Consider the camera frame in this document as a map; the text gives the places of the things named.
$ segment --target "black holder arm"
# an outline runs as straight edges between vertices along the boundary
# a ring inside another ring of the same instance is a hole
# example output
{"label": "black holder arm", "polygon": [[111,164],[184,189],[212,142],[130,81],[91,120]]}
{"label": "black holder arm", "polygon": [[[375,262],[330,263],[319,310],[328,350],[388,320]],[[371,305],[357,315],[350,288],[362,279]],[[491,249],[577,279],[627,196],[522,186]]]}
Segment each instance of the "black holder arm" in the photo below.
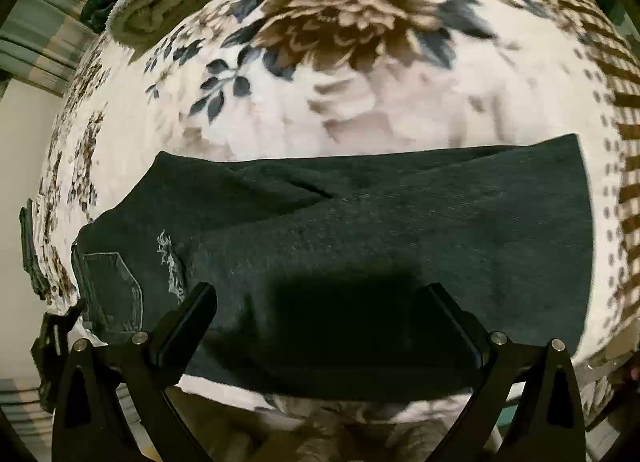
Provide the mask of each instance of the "black holder arm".
{"label": "black holder arm", "polygon": [[53,413],[56,407],[60,379],[68,358],[66,335],[78,321],[83,309],[84,301],[80,300],[63,316],[44,314],[40,335],[31,346],[31,357],[40,375],[38,398],[42,409],[47,413]]}
{"label": "black holder arm", "polygon": [[493,356],[476,390],[428,462],[475,462],[514,382],[526,381],[516,415],[491,462],[582,462],[584,419],[571,357],[554,339],[546,347],[491,335]]}
{"label": "black holder arm", "polygon": [[216,312],[216,293],[198,284],[177,311],[150,334],[125,344],[94,347],[78,340],[60,383],[53,426],[54,462],[142,462],[116,396],[126,383],[142,425],[165,461],[210,462],[164,389],[179,381]]}
{"label": "black holder arm", "polygon": [[[484,366],[484,383],[428,462],[582,462],[584,422],[575,373],[564,344],[546,347],[511,343],[505,334],[486,334],[462,312],[444,289],[437,297],[458,332]],[[78,340],[60,383],[53,429],[53,462],[146,460],[138,450],[116,397],[125,382],[154,447],[165,462],[209,462],[181,421],[164,389],[176,384],[216,313],[214,288],[199,283],[180,308],[169,312],[151,333],[138,332],[121,345],[93,347]],[[514,382],[526,389],[502,447],[483,453]]]}

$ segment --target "bed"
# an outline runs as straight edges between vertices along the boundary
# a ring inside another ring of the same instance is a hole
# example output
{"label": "bed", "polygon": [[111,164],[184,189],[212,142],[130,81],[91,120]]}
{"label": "bed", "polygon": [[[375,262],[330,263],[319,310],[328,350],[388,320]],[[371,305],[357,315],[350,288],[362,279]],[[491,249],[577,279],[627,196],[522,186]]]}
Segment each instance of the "bed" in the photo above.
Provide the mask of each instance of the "bed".
{"label": "bed", "polygon": [[[79,231],[120,204],[162,151],[229,162],[577,134],[593,263],[574,363],[602,357],[613,340],[633,350],[624,331],[640,309],[639,86],[637,58],[593,0],[212,0],[142,55],[105,33],[66,93],[34,199],[47,301],[60,313],[76,303]],[[191,376],[180,386],[295,417],[325,405]],[[612,395],[606,378],[582,391],[587,416]],[[467,400],[376,417],[455,417]],[[367,406],[340,411],[362,417]]]}

